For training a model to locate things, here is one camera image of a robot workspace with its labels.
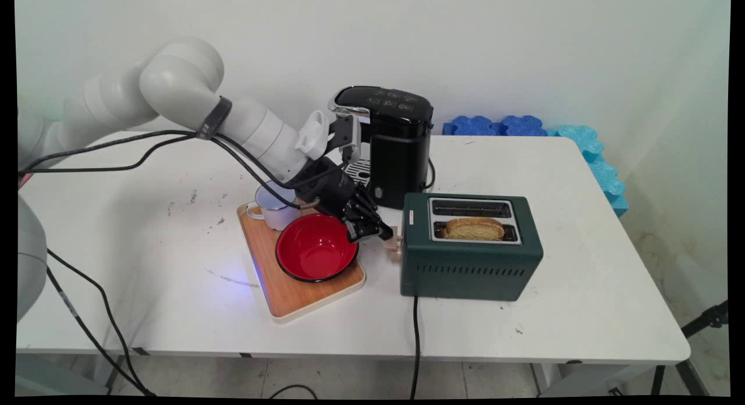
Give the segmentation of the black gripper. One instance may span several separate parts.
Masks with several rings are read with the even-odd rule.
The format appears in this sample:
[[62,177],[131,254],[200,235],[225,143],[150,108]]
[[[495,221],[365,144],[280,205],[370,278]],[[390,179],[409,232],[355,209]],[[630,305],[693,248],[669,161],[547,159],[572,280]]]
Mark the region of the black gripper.
[[307,161],[293,177],[293,188],[298,198],[307,203],[320,199],[315,207],[318,212],[344,219],[351,243],[361,243],[375,236],[383,241],[394,237],[364,185],[357,185],[341,165],[327,157]]

